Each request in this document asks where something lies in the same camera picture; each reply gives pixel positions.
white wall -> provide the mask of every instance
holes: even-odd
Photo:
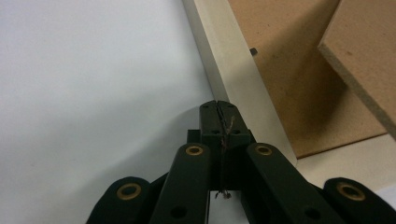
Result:
[[[181,1],[0,2],[0,223],[84,223],[213,99]]]

white surface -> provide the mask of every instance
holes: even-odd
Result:
[[[396,209],[396,185],[380,189],[375,193],[387,201],[387,203],[392,206],[393,209]]]
[[[181,1],[0,2],[0,223],[85,223],[213,99]]]
[[[327,179],[341,176],[380,190],[396,185],[396,142],[381,135],[300,159],[296,168],[320,188]]]

screw hole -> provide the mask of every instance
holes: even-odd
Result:
[[[201,155],[203,152],[204,150],[201,147],[196,147],[196,146],[188,147],[186,149],[186,153],[191,156],[198,156]]]
[[[184,206],[177,206],[171,210],[171,216],[176,219],[183,218],[187,215],[187,209]]]
[[[344,197],[353,200],[353,201],[364,201],[366,199],[366,195],[360,189],[356,188],[355,186],[340,182],[337,184],[337,190],[340,192]]]
[[[320,212],[317,209],[312,208],[312,207],[306,208],[304,213],[306,216],[308,216],[314,220],[319,220],[321,217]]]
[[[136,198],[139,196],[140,192],[142,191],[142,188],[136,184],[136,183],[129,183],[121,186],[117,190],[117,196],[119,199],[128,201]]]
[[[269,147],[257,146],[255,149],[256,149],[256,152],[258,152],[259,154],[262,154],[263,156],[269,156],[272,154],[272,150]]]

white wooden edge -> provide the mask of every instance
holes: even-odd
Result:
[[[236,105],[258,142],[297,160],[227,0],[183,0],[216,100]]]

particle board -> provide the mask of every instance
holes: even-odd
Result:
[[[184,0],[216,100],[238,106],[256,140],[296,157],[227,0]]]
[[[318,46],[396,138],[396,1],[347,0]]]
[[[317,49],[338,1],[229,2],[297,158],[386,133]]]

